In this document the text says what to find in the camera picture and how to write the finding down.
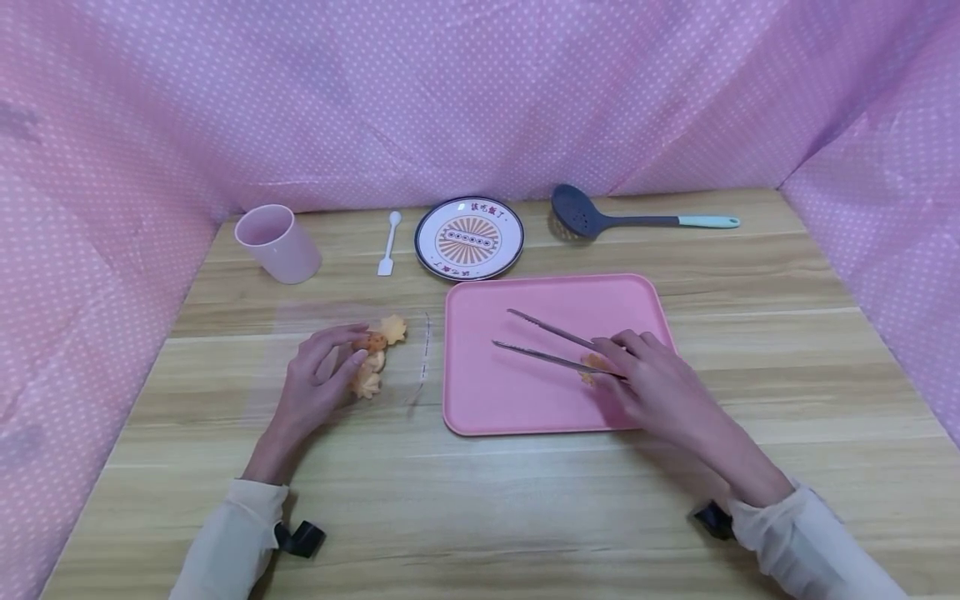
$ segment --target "white plastic spoon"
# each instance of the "white plastic spoon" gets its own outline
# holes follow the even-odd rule
[[[390,237],[387,238],[387,250],[383,253],[383,258],[380,259],[380,265],[376,268],[377,276],[389,277],[394,272],[394,260],[390,257],[390,253],[394,251],[396,226],[398,226],[402,220],[403,215],[399,212],[394,211],[390,213]]]

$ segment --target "tabletop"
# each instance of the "tabletop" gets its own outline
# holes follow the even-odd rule
[[[782,197],[770,190],[602,199],[610,214],[724,212],[739,229],[559,234],[520,203],[505,276],[639,273],[680,354],[787,472],[827,500],[915,597],[960,598],[960,457]],[[226,223],[194,282],[44,597],[165,598],[204,518],[239,475],[285,362],[319,324],[396,312],[383,394],[352,404],[304,456],[291,522],[327,532],[278,556],[255,595],[432,600],[770,598],[733,542],[687,514],[717,482],[642,432],[460,438],[444,426],[444,297],[418,263],[424,209],[301,215],[323,254],[274,282]]]

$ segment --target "small spoon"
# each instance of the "small spoon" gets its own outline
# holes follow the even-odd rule
[[[387,238],[387,250],[383,253],[383,258],[380,259],[380,264],[376,267],[377,276],[387,277],[394,272],[394,260],[390,257],[390,253],[394,251],[396,226],[398,226],[402,220],[403,215],[396,210],[390,213],[390,236]]]
[[[564,224],[564,227],[591,240],[595,240],[606,229],[623,225],[712,229],[740,227],[740,220],[728,215],[611,217],[597,210],[587,194],[566,183],[553,189],[553,197],[550,203],[553,206],[554,214]]]

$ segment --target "pink tray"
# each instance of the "pink tray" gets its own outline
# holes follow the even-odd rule
[[[634,426],[576,371],[491,339],[579,361],[588,350],[507,313],[515,308],[584,339],[651,331],[673,348],[657,290],[633,274],[460,283],[446,295],[444,421],[462,436]]]

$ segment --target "wrist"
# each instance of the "wrist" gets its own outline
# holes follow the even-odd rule
[[[299,447],[299,438],[284,435],[282,429],[271,424],[257,441],[247,468],[240,478],[272,486],[285,485],[290,478],[291,466]]]
[[[779,504],[795,489],[746,431],[731,426],[699,442],[697,456],[731,487],[736,499],[756,508]]]

